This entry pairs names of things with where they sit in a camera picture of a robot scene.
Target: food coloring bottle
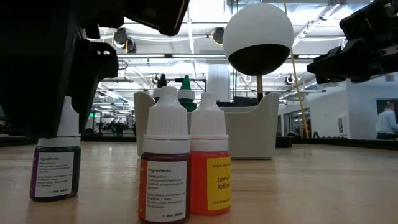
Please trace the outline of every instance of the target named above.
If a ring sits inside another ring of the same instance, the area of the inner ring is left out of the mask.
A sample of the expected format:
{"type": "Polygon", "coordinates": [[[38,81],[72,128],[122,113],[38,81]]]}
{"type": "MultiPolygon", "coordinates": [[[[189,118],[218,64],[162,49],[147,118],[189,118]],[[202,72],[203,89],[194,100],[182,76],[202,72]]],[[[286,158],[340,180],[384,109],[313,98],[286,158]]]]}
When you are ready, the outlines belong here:
{"type": "Polygon", "coordinates": [[[201,95],[191,117],[191,212],[219,215],[231,206],[231,157],[225,114],[214,94],[201,95]]]}
{"type": "Polygon", "coordinates": [[[138,217],[146,223],[184,223],[190,216],[190,136],[177,89],[162,87],[149,109],[141,156],[138,217]]]}
{"type": "Polygon", "coordinates": [[[193,102],[194,99],[195,92],[191,90],[189,76],[185,75],[181,89],[178,91],[178,100],[188,112],[192,112],[197,108],[197,104],[193,102]]]}
{"type": "Polygon", "coordinates": [[[39,139],[34,152],[30,197],[52,202],[75,196],[80,175],[79,114],[66,96],[57,137],[39,139]]]}
{"type": "Polygon", "coordinates": [[[162,92],[162,87],[167,86],[166,75],[161,74],[160,79],[157,81],[156,89],[154,90],[154,94],[152,95],[155,99],[155,103],[159,100],[160,93],[162,92]]]}

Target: black machine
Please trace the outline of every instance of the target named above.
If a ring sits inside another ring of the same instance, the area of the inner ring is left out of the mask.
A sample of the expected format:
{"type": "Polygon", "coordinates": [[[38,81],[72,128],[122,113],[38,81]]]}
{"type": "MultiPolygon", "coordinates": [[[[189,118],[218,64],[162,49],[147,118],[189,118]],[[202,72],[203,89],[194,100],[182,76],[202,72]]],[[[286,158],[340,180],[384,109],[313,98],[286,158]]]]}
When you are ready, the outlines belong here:
{"type": "Polygon", "coordinates": [[[98,82],[116,77],[119,69],[112,46],[87,38],[99,39],[99,26],[120,28],[124,17],[176,35],[188,4],[189,0],[2,1],[0,105],[10,125],[26,136],[55,137],[67,95],[80,115],[82,132],[98,82]]]}
{"type": "Polygon", "coordinates": [[[340,21],[347,43],[314,59],[317,83],[369,80],[398,70],[398,2],[374,0],[340,21]]]}

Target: bottle label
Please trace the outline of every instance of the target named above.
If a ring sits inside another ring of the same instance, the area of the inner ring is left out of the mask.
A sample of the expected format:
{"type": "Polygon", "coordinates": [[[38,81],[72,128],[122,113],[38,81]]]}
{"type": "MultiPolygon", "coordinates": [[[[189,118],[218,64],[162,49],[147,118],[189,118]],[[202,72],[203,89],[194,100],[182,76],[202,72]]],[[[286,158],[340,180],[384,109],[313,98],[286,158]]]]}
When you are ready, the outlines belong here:
{"type": "Polygon", "coordinates": [[[231,206],[231,157],[207,159],[207,209],[231,206]]]}
{"type": "Polygon", "coordinates": [[[151,222],[185,218],[187,162],[141,160],[139,217],[151,222]]]}
{"type": "Polygon", "coordinates": [[[35,197],[54,197],[72,191],[74,152],[40,152],[34,157],[35,197]]]}

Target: green bottle cap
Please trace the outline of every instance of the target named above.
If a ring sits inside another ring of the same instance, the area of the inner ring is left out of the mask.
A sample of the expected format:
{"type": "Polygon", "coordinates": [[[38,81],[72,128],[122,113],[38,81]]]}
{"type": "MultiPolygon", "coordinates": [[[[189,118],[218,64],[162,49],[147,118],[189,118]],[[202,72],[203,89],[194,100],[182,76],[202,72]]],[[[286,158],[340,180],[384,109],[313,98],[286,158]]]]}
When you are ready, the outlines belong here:
{"type": "Polygon", "coordinates": [[[184,81],[182,81],[181,90],[191,90],[191,83],[189,82],[189,75],[184,76],[184,81]]]}
{"type": "Polygon", "coordinates": [[[166,75],[161,74],[160,79],[157,81],[156,88],[162,88],[163,86],[167,86],[166,75]]]}

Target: wooden table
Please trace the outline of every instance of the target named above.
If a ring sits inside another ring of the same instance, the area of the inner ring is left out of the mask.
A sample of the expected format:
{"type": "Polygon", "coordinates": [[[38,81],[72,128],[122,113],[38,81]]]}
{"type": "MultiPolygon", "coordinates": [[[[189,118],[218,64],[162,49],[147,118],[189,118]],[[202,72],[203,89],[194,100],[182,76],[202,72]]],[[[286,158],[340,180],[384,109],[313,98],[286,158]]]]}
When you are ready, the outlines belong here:
{"type": "MultiPolygon", "coordinates": [[[[132,143],[83,143],[77,197],[29,198],[35,146],[0,148],[0,223],[123,224],[137,219],[132,143]]],[[[231,212],[188,223],[398,223],[398,152],[295,145],[271,161],[233,161],[231,212]]]]}

